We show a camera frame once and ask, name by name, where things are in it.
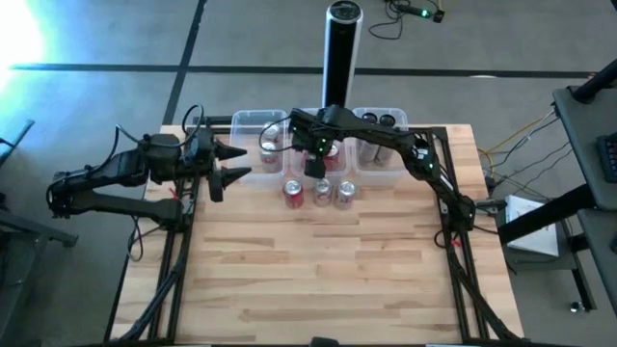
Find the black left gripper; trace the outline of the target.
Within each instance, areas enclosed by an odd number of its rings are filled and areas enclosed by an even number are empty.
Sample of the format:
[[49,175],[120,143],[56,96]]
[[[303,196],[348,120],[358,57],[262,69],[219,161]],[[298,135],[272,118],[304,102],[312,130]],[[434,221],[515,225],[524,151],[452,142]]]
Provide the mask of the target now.
[[212,171],[214,161],[225,161],[246,155],[247,150],[241,147],[232,147],[214,138],[209,128],[200,128],[197,134],[185,147],[185,167],[193,174],[209,176],[209,197],[213,202],[224,200],[224,191],[233,182],[249,174],[249,167],[231,168],[222,167]]

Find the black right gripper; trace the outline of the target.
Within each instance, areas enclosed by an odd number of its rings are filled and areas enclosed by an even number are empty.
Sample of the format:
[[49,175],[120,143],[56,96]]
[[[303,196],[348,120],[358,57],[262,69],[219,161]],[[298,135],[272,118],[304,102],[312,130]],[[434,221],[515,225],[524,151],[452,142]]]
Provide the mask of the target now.
[[312,160],[323,161],[330,153],[334,136],[332,117],[337,106],[328,106],[317,110],[313,115],[301,108],[293,108],[289,114],[289,131],[291,147],[304,151]]

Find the clear plastic bin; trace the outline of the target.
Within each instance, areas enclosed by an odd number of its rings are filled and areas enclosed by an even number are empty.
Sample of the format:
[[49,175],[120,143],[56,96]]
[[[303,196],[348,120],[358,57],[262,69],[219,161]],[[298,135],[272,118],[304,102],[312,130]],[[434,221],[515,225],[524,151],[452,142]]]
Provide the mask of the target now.
[[[375,108],[364,107],[355,108],[353,113],[357,118],[360,118],[364,113],[374,113],[378,118],[383,114],[390,114],[396,118],[395,129],[408,129],[407,114],[398,108]],[[391,161],[387,167],[380,167],[375,164],[375,160],[368,164],[361,164],[359,161],[359,144],[363,140],[356,139],[355,158],[353,159],[355,178],[361,186],[393,186],[396,181],[403,176],[407,171],[400,158],[400,155],[394,152]]]
[[229,143],[247,150],[230,159],[233,167],[251,171],[240,182],[256,189],[281,188],[288,168],[287,113],[283,110],[241,110],[231,119]]
[[[317,110],[319,108],[301,108],[309,113],[316,115]],[[325,178],[329,179],[331,183],[338,184],[347,174],[350,173],[351,170],[351,159],[350,159],[350,148],[348,144],[342,139],[339,134],[339,130],[336,130],[334,126],[333,136],[334,141],[339,145],[340,156],[339,156],[339,169],[338,171],[327,172],[325,174]],[[310,159],[309,156],[304,151],[296,151],[292,149],[290,154],[290,162],[289,166],[292,171],[293,176],[298,179],[305,188],[313,188],[314,183],[317,181],[316,178],[311,178],[304,175],[305,169],[305,160]]]

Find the red soda can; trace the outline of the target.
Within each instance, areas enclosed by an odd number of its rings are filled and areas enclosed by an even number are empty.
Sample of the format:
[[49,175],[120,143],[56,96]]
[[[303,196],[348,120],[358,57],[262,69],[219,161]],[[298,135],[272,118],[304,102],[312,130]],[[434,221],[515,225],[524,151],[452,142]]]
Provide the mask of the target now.
[[339,145],[333,143],[330,151],[323,157],[325,168],[327,172],[338,171],[339,169]]
[[300,208],[304,203],[304,188],[296,179],[290,179],[282,186],[285,204],[292,209]]

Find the black white tower fan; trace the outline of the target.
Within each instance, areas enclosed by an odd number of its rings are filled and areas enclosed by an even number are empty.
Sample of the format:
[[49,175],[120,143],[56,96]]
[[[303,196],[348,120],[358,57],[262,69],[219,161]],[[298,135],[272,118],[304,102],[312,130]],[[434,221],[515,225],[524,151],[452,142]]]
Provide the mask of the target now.
[[326,10],[321,107],[345,107],[355,76],[363,12],[353,0],[336,0]]

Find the black power strip green light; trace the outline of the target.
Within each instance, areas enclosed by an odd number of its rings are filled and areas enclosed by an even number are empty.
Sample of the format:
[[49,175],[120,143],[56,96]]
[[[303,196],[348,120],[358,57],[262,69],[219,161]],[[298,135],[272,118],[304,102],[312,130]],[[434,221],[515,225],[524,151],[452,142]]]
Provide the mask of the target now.
[[431,19],[433,22],[436,23],[441,23],[445,15],[445,12],[440,9],[436,9],[434,12],[431,12],[429,10],[414,7],[411,5],[398,5],[397,10],[401,13],[412,14],[422,18]]

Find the grey metal stand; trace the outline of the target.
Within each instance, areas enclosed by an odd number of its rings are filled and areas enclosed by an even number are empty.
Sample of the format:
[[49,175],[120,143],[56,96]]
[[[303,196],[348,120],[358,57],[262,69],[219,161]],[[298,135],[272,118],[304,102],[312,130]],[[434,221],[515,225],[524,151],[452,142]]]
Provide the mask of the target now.
[[73,247],[78,236],[14,214],[0,191],[0,347],[13,345],[47,244]]

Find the white box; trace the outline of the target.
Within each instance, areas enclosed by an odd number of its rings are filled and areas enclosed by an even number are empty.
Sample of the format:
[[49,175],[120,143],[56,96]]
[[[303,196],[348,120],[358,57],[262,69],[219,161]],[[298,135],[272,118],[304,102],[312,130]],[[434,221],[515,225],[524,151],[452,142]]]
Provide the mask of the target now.
[[498,227],[502,245],[519,251],[559,257],[555,223],[563,213],[558,202],[539,202],[509,195],[505,199],[504,223]]

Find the black slanted desk leg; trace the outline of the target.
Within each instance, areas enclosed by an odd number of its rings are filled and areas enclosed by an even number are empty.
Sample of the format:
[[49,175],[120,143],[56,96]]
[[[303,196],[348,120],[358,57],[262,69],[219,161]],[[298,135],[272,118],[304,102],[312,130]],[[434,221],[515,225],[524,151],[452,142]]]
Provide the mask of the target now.
[[500,244],[506,245],[511,241],[571,217],[581,209],[595,206],[596,201],[589,186],[583,184],[500,226],[497,229]]

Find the black pole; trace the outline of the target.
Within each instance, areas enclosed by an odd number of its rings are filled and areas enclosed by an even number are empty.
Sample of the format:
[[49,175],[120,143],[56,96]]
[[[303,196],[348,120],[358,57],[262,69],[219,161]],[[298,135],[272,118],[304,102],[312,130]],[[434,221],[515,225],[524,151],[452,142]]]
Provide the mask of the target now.
[[595,73],[581,86],[570,86],[568,91],[574,100],[590,103],[602,90],[617,88],[617,58]]

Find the black keyboard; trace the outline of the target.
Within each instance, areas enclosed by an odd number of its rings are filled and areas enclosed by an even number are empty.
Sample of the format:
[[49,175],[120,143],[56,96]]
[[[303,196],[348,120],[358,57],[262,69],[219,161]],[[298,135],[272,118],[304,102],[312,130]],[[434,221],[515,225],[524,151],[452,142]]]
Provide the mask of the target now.
[[604,180],[608,183],[617,183],[617,132],[598,137],[597,151]]

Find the black desk foot bar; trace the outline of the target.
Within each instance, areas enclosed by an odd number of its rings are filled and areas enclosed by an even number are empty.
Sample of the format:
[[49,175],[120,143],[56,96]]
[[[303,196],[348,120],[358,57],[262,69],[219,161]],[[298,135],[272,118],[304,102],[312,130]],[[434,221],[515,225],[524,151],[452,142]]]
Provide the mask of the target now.
[[590,312],[595,310],[597,307],[584,271],[576,268],[572,270],[572,275],[579,295],[578,302],[581,302],[583,305],[582,311]]

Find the dark grey low desk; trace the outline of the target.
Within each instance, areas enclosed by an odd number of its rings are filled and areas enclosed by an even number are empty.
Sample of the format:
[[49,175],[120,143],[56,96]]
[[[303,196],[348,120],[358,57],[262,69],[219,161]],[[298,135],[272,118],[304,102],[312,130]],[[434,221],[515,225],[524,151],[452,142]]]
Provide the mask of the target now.
[[577,217],[617,317],[617,212],[582,209]]

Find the black aluminium cross rail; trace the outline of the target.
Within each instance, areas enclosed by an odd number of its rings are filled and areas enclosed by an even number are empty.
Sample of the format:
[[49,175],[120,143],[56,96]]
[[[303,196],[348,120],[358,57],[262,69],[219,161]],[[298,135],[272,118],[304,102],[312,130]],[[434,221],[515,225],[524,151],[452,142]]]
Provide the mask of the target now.
[[[259,135],[262,125],[231,125],[231,124],[214,124],[211,130],[217,135]],[[444,137],[447,130],[444,126],[428,126],[428,127],[409,127],[407,130],[400,129],[399,133],[433,133],[435,136]]]

